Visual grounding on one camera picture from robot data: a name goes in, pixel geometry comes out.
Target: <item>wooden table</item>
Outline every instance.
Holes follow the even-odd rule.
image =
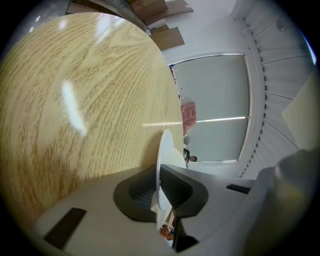
[[[0,67],[2,196],[29,227],[84,182],[155,164],[166,128],[182,153],[174,80],[149,36],[102,13],[45,23]]]

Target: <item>wood grain surface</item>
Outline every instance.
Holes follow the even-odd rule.
[[[0,67],[2,196],[30,227],[82,183],[155,164],[166,128],[182,153],[174,80],[149,36],[109,14],[60,17]]]

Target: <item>pink object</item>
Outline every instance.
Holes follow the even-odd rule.
[[[181,106],[183,134],[187,134],[188,130],[196,124],[196,105],[190,102]]]

